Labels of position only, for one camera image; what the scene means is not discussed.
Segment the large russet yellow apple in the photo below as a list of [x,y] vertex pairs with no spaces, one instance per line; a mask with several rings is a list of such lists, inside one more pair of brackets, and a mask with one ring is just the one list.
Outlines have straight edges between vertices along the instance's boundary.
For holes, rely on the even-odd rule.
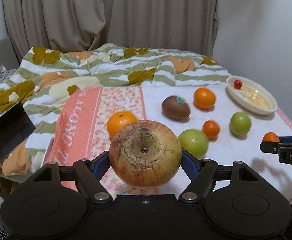
[[109,161],[126,184],[152,189],[168,183],[181,165],[175,133],[160,122],[140,120],[121,128],[111,140]]

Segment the small orange mandarin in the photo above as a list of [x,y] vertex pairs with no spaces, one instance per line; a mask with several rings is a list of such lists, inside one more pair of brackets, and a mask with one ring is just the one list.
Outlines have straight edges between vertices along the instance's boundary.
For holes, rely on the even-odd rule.
[[216,139],[220,133],[220,126],[214,120],[206,121],[202,126],[202,131],[209,140]]

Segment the beige curtain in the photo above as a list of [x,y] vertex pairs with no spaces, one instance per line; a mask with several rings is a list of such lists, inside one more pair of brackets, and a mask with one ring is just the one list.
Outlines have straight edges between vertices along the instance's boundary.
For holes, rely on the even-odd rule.
[[217,0],[2,0],[18,59],[31,47],[62,52],[105,43],[211,55]]

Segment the large orange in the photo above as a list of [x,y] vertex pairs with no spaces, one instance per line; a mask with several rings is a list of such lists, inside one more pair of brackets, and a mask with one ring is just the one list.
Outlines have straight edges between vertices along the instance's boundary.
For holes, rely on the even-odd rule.
[[113,138],[114,135],[125,125],[137,121],[137,117],[128,111],[120,111],[114,113],[107,121],[107,131],[110,138]]

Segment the green striped floral quilt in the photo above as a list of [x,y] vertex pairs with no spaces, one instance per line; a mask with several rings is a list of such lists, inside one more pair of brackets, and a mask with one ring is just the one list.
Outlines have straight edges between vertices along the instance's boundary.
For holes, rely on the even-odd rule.
[[0,173],[36,171],[54,137],[71,94],[103,86],[207,86],[225,82],[229,72],[214,59],[189,51],[125,48],[107,43],[92,51],[62,53],[33,47],[16,70],[0,67],[0,116],[23,104],[35,131],[0,163]]

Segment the small green apple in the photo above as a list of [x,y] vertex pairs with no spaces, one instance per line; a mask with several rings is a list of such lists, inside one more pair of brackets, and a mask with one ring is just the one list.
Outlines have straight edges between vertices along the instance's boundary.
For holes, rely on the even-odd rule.
[[246,136],[251,129],[251,119],[244,112],[236,112],[230,119],[230,131],[237,137]]

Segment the large green apple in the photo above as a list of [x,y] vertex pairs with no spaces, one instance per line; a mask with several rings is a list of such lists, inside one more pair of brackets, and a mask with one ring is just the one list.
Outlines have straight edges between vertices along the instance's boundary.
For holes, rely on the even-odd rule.
[[208,150],[209,141],[204,132],[197,129],[186,129],[178,136],[182,150],[202,159]]

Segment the black open laptop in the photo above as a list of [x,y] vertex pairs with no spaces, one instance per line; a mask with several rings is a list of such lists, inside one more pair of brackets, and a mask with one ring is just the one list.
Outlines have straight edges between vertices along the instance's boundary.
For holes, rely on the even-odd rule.
[[6,111],[0,117],[0,163],[35,129],[20,102]]

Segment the brown kiwi with sticker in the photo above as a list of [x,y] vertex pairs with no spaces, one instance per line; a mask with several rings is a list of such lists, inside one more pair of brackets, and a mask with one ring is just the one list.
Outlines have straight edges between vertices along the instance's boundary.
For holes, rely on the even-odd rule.
[[174,120],[184,120],[191,114],[190,107],[187,101],[180,96],[168,96],[162,102],[163,114]]

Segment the pink floral tablecloth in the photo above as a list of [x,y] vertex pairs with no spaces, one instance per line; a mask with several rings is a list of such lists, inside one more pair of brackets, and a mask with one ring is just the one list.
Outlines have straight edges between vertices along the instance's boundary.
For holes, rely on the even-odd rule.
[[249,114],[223,85],[210,88],[209,110],[194,106],[195,87],[88,87],[76,89],[57,121],[45,161],[68,166],[109,152],[102,185],[118,194],[180,194],[190,183],[182,151],[220,165],[242,161],[292,202],[292,165],[263,153],[267,132],[292,135],[282,114]]

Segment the orange mandarin far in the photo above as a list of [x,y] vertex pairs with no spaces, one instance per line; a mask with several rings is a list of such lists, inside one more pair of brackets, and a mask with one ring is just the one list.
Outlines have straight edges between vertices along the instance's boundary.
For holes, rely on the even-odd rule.
[[198,88],[194,92],[194,105],[199,109],[208,110],[215,105],[216,95],[207,88]]

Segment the cream oval duck dish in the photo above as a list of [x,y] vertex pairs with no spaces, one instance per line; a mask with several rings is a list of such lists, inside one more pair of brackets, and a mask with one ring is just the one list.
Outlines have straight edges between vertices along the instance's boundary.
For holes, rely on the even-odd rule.
[[[240,90],[234,88],[234,81],[241,80]],[[269,115],[278,109],[272,94],[258,83],[241,76],[229,76],[226,80],[227,92],[241,107],[257,115]]]

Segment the red cherry tomato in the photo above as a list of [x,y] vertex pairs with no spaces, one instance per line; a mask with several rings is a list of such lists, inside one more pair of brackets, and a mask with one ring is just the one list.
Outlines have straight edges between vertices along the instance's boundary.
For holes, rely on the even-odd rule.
[[243,83],[241,80],[235,80],[234,81],[234,88],[240,90],[243,86]]

